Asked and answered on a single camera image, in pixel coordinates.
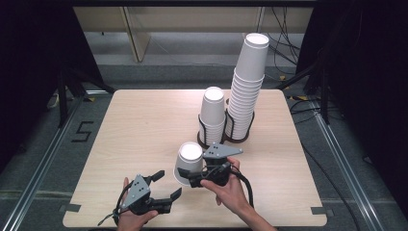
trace hand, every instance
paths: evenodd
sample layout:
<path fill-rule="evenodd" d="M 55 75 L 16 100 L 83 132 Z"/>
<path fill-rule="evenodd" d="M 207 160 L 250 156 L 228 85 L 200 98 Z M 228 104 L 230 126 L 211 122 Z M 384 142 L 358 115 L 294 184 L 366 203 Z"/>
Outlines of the hand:
<path fill-rule="evenodd" d="M 240 161 L 231 157 L 227 157 L 227 160 L 234 166 L 232 170 L 237 171 L 240 169 Z M 204 188 L 217 195 L 217 205 L 224 204 L 234 214 L 247 209 L 248 206 L 250 207 L 243 193 L 241 180 L 234 174 L 229 175 L 228 183 L 223 187 L 208 180 L 201 180 L 200 183 Z"/>
<path fill-rule="evenodd" d="M 129 179 L 126 177 L 123 181 L 123 188 L 129 185 Z M 157 211 L 149 211 L 143 215 L 135 215 L 131 211 L 126 211 L 119 216 L 119 224 L 117 225 L 117 231 L 139 231 L 141 228 L 159 213 Z"/>
<path fill-rule="evenodd" d="M 227 157 L 229 163 L 234 167 L 232 170 L 240 169 L 240 162 L 234 158 Z M 253 231 L 276 231 L 264 218 L 262 218 L 246 200 L 241 180 L 234 174 L 229 175 L 228 183 L 219 186 L 212 181 L 201 180 L 201 185 L 214 192 L 217 205 L 224 204 L 231 212 L 238 215 Z"/>

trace black cable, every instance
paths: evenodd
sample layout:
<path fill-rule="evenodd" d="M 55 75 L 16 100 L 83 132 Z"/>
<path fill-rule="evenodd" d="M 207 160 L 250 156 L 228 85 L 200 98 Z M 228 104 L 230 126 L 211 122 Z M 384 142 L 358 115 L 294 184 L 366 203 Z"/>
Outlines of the black cable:
<path fill-rule="evenodd" d="M 275 41 L 275 42 L 279 42 L 279 44 L 281 44 L 281 45 L 290 46 L 290 47 L 293 47 L 293 49 L 300 50 L 299 47 L 297 47 L 297 46 L 295 46 L 295 45 L 293 45 L 293 44 L 291 44 L 291 43 L 284 43 L 284 42 L 282 42 L 282 41 L 276 40 L 275 38 L 273 38 L 273 36 L 270 35 L 270 33 L 267 33 L 267 35 L 268 35 L 268 37 L 269 37 L 270 39 L 272 39 L 272 40 Z"/>
<path fill-rule="evenodd" d="M 305 147 L 305 145 L 303 144 L 303 142 L 301 143 L 303 149 L 305 150 L 305 152 L 310 156 L 310 158 L 315 162 L 315 164 L 320 168 L 321 172 L 324 174 L 324 176 L 327 178 L 327 180 L 330 182 L 330 184 L 333 186 L 334 190 L 336 191 L 336 193 L 339 195 L 340 199 L 343 201 L 345 207 L 347 208 L 347 210 L 350 212 L 351 217 L 353 218 L 354 224 L 357 228 L 357 231 L 360 231 L 360 225 L 358 224 L 357 218 L 355 217 L 353 211 L 351 210 L 351 207 L 348 205 L 347 201 L 345 201 L 344 196 L 342 195 L 342 193 L 340 192 L 339 188 L 337 188 L 336 184 L 333 182 L 333 180 L 330 178 L 330 176 L 328 175 L 328 173 L 326 172 L 326 170 L 324 170 L 323 166 L 318 162 L 318 160 L 316 160 L 316 158 L 309 152 L 309 150 Z"/>
<path fill-rule="evenodd" d="M 291 54 L 293 55 L 293 58 L 294 58 L 294 63 L 297 64 L 297 59 L 296 59 L 296 58 L 298 58 L 298 56 L 297 56 L 297 53 L 296 53 L 296 52 L 294 51 L 294 49 L 293 49 L 293 45 L 292 45 L 291 41 L 289 40 L 288 26 L 287 26 L 287 24 L 286 24 L 286 16 L 287 16 L 288 8 L 286 8 L 286 7 L 283 8 L 283 23 L 281 23 L 281 21 L 279 20 L 279 18 L 278 18 L 278 16 L 277 16 L 275 10 L 273 9 L 273 7 L 272 7 L 271 9 L 272 9 L 273 15 L 274 15 L 275 18 L 276 18 L 276 21 L 277 21 L 278 24 L 279 24 L 279 28 L 280 28 L 280 30 L 281 30 L 281 34 L 280 34 L 280 36 L 279 36 L 279 40 L 277 41 L 278 43 L 276 44 L 276 49 L 277 49 L 277 45 L 278 45 L 279 43 L 282 43 L 282 42 L 280 42 L 280 38 L 283 36 L 283 38 L 286 40 L 286 42 L 287 42 L 288 45 L 289 45 Z"/>
<path fill-rule="evenodd" d="M 248 190 L 248 201 L 249 201 L 249 205 L 252 206 L 252 208 L 254 207 L 254 198 L 253 198 L 253 193 L 252 193 L 252 187 L 251 184 L 249 183 L 248 179 L 246 179 L 246 177 L 244 177 L 239 171 L 231 171 L 232 174 L 236 175 L 240 180 L 242 180 L 245 185 L 246 185 L 246 189 Z"/>
<path fill-rule="evenodd" d="M 111 214 L 105 216 L 105 218 L 103 218 L 103 219 L 98 223 L 98 226 L 100 226 L 107 218 L 110 218 L 110 217 L 113 217 L 113 218 L 114 218 L 114 221 L 115 221 L 115 224 L 118 225 L 118 223 L 119 223 L 119 215 L 121 215 L 121 214 L 123 214 L 124 212 L 128 211 L 128 210 L 125 210 L 125 211 L 119 212 L 119 210 L 120 210 L 120 202 L 122 201 L 123 195 L 125 195 L 125 193 L 132 187 L 132 184 L 133 184 L 133 181 L 132 181 L 131 183 L 129 183 L 129 185 L 127 185 L 125 188 L 123 188 L 123 191 L 122 191 L 122 193 L 120 194 L 119 199 L 117 200 L 116 207 L 114 208 L 114 210 L 112 211 Z"/>
<path fill-rule="evenodd" d="M 313 116 L 311 116 L 311 117 L 309 117 L 309 118 L 306 118 L 306 119 L 300 120 L 300 121 L 298 121 L 298 122 L 295 122 L 294 124 L 299 124 L 299 123 L 302 123 L 302 122 L 309 121 L 310 119 L 312 119 L 312 118 L 314 118 L 314 117 L 315 117 L 315 115 L 313 115 Z"/>

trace wooden table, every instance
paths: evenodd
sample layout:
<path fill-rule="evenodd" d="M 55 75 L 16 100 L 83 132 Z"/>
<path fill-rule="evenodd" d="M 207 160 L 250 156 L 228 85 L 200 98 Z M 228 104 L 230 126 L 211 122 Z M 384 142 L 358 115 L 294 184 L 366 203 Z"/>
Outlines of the wooden table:
<path fill-rule="evenodd" d="M 228 98 L 230 90 L 225 90 Z M 180 145 L 196 141 L 197 115 L 204 90 L 119 90 L 115 93 L 88 161 L 70 201 L 79 212 L 66 212 L 67 227 L 94 227 L 111 213 L 125 176 L 166 175 L 152 182 L 151 196 L 167 198 L 182 187 L 173 176 Z M 326 215 L 285 97 L 280 90 L 261 90 L 249 138 L 225 144 L 243 149 L 235 156 L 251 183 L 256 210 L 275 226 L 323 226 Z M 245 227 L 206 189 L 182 187 L 171 213 L 145 227 Z M 110 218 L 103 224 L 115 226 Z"/>

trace white paper cup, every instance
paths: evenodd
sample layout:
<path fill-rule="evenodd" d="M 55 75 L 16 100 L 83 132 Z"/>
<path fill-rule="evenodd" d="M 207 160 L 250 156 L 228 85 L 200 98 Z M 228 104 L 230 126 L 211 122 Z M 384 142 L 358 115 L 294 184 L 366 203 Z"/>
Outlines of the white paper cup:
<path fill-rule="evenodd" d="M 210 145 L 213 142 L 221 142 L 222 134 L 224 132 L 225 116 L 224 116 L 224 120 L 219 125 L 209 126 L 209 125 L 206 125 L 204 122 L 203 124 L 201 123 L 199 124 L 200 125 L 199 126 L 200 140 L 207 145 Z"/>
<path fill-rule="evenodd" d="M 217 87 L 205 90 L 201 104 L 201 120 L 208 125 L 218 125 L 225 119 L 224 92 Z"/>
<path fill-rule="evenodd" d="M 237 74 L 244 80 L 257 81 L 263 78 L 267 62 L 269 38 L 258 33 L 246 36 L 238 58 Z"/>
<path fill-rule="evenodd" d="M 261 87 L 262 83 L 264 82 L 265 79 L 265 74 L 264 76 L 257 81 L 248 81 L 248 80 L 244 80 L 243 78 L 241 78 L 236 71 L 236 68 L 234 69 L 234 78 L 233 78 L 233 82 L 236 82 L 238 84 L 240 84 L 243 87 L 246 88 L 253 88 L 253 87 Z"/>
<path fill-rule="evenodd" d="M 178 172 L 178 167 L 189 170 L 191 172 L 199 172 L 203 168 L 202 159 L 203 150 L 201 146 L 193 141 L 188 141 L 180 146 L 178 151 L 176 165 L 174 167 L 173 173 L 174 178 L 184 186 L 189 186 L 189 179 L 181 177 Z"/>

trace wire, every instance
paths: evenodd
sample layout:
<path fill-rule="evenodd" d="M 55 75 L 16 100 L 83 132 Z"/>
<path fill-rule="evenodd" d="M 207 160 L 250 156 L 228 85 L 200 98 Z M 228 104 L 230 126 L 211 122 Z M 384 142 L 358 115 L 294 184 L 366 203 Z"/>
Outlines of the wire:
<path fill-rule="evenodd" d="M 277 16 L 277 14 L 276 14 L 276 12 L 275 12 L 275 10 L 274 10 L 273 7 L 271 8 L 271 10 L 272 10 L 273 15 L 275 16 L 276 21 L 278 22 L 279 28 L 280 28 L 280 30 L 281 30 L 281 33 L 280 33 L 280 35 L 279 35 L 279 39 L 278 39 L 278 40 L 272 38 L 273 40 L 276 41 L 275 50 L 277 50 L 277 47 L 278 47 L 279 44 L 285 44 L 285 43 L 283 43 L 283 42 L 280 41 L 280 39 L 283 37 L 283 38 L 285 39 L 285 41 L 287 42 L 287 44 L 285 44 L 285 45 L 288 45 L 288 46 L 289 46 L 290 51 L 291 51 L 291 54 L 293 55 L 293 58 L 294 58 L 294 61 L 292 61 L 291 63 L 297 64 L 298 55 L 297 55 L 297 53 L 296 53 L 296 51 L 295 51 L 295 47 L 296 47 L 296 46 L 294 46 L 294 45 L 291 43 L 290 39 L 289 39 L 288 26 L 287 26 L 287 24 L 286 24 L 286 17 L 287 17 L 288 8 L 286 8 L 286 7 L 283 8 L 283 23 L 281 23 L 281 20 L 280 20 L 279 17 Z"/>
<path fill-rule="evenodd" d="M 254 207 L 254 198 L 253 198 L 253 193 L 252 193 L 252 187 L 251 187 L 251 184 L 249 183 L 248 179 L 246 179 L 246 177 L 244 177 L 240 172 L 231 171 L 231 173 L 236 175 L 240 180 L 242 180 L 245 183 L 246 189 L 248 190 L 249 205 L 252 206 L 252 208 L 255 208 Z"/>
<path fill-rule="evenodd" d="M 350 212 L 351 217 L 353 218 L 354 224 L 357 228 L 357 230 L 360 230 L 360 225 L 358 224 L 357 218 L 355 217 L 353 211 L 351 210 L 351 207 L 348 205 L 347 201 L 345 201 L 344 196 L 342 195 L 342 193 L 340 192 L 339 188 L 336 186 L 336 184 L 333 182 L 333 180 L 330 178 L 330 176 L 328 175 L 327 171 L 324 170 L 323 166 L 318 162 L 318 160 L 309 152 L 309 150 L 306 148 L 306 146 L 303 144 L 303 142 L 301 143 L 303 149 L 305 150 L 305 152 L 310 156 L 310 158 L 315 162 L 315 164 L 320 168 L 321 172 L 324 174 L 324 176 L 327 178 L 327 180 L 330 182 L 330 184 L 333 186 L 334 190 L 336 191 L 336 193 L 339 195 L 340 199 L 343 201 L 345 207 L 347 208 L 347 210 Z"/>

